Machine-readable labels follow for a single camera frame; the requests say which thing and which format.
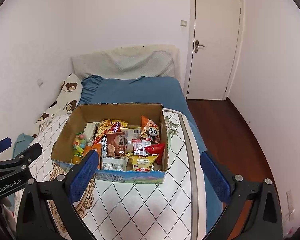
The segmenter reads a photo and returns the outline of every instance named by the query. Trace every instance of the blue gripper pad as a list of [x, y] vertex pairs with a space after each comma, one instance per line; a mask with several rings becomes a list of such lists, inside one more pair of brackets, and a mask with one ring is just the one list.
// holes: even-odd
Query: blue gripper pad
[[74, 165], [72, 170], [76, 170], [74, 178], [72, 179], [68, 188], [68, 199], [71, 204], [81, 199], [84, 191], [86, 190], [96, 168], [99, 164], [99, 155], [96, 151], [90, 150], [88, 154], [82, 159], [79, 164]]
[[200, 166], [216, 192], [218, 199], [229, 204], [231, 199], [230, 185], [206, 152], [203, 152], [200, 156]]

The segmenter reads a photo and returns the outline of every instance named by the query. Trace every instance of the diamond pattern tablecloth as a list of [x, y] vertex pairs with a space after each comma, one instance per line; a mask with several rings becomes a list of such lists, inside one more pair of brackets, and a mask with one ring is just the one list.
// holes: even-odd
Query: diamond pattern tablecloth
[[[193, 134], [184, 115], [170, 109], [165, 109], [164, 115], [171, 136], [171, 147], [169, 167], [163, 184], [91, 180], [82, 199], [74, 203], [77, 212], [97, 239], [203, 238], [206, 226], [205, 190], [202, 170], [200, 165], [195, 166], [193, 156], [198, 155], [196, 158], [199, 158], [197, 145], [194, 138], [192, 141], [189, 139]], [[30, 165], [31, 173], [37, 181], [54, 179], [64, 173], [50, 159], [50, 154], [67, 118], [67, 115], [62, 115], [52, 119], [44, 134], [39, 134], [32, 142], [39, 142], [43, 149], [42, 156]], [[21, 194], [19, 192], [16, 195], [17, 208]], [[198, 201], [198, 195], [204, 196], [203, 199]], [[49, 206], [60, 234], [69, 239], [53, 201], [49, 201]], [[204, 225], [198, 225], [199, 221], [203, 221]]]

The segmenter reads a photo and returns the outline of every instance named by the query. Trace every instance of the door handle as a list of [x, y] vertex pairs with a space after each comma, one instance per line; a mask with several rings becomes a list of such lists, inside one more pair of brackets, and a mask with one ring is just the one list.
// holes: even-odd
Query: door handle
[[204, 45], [199, 45], [199, 41], [196, 40], [195, 41], [195, 44], [194, 44], [194, 53], [197, 53], [198, 52], [198, 47], [204, 47]]

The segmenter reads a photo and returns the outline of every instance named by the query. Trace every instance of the gray border stripe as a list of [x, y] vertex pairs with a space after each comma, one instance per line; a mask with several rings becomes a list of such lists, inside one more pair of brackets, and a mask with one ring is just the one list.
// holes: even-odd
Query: gray border stripe
[[[165, 112], [175, 113], [173, 111], [165, 110]], [[193, 151], [191, 147], [190, 138], [186, 130], [183, 116], [178, 114], [182, 132], [185, 138], [185, 145], [188, 155], [189, 173], [190, 173], [190, 184], [191, 184], [191, 240], [198, 240], [198, 223], [199, 223], [199, 200], [198, 200], [198, 184], [197, 184], [197, 173], [195, 170]]]

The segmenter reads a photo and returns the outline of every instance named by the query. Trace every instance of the door frame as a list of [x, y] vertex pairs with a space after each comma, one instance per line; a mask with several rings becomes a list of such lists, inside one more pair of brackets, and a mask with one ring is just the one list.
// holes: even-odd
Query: door frame
[[[239, 63], [239, 56], [242, 47], [242, 29], [243, 29], [243, 0], [240, 0], [240, 16], [239, 16], [239, 31], [238, 31], [238, 39], [237, 45], [234, 54], [234, 60], [231, 67], [230, 76], [227, 83], [226, 91], [223, 95], [223, 100], [229, 95], [231, 85], [234, 79], [235, 72], [237, 70], [237, 66]], [[189, 23], [189, 42], [188, 42], [188, 56], [187, 56], [187, 65], [186, 65], [186, 75], [185, 75], [185, 83], [183, 86], [183, 95], [187, 98], [189, 82], [190, 82], [190, 73], [191, 73], [191, 65], [192, 65], [192, 57], [194, 50], [194, 25], [195, 25], [195, 0], [190, 0], [190, 23]]]

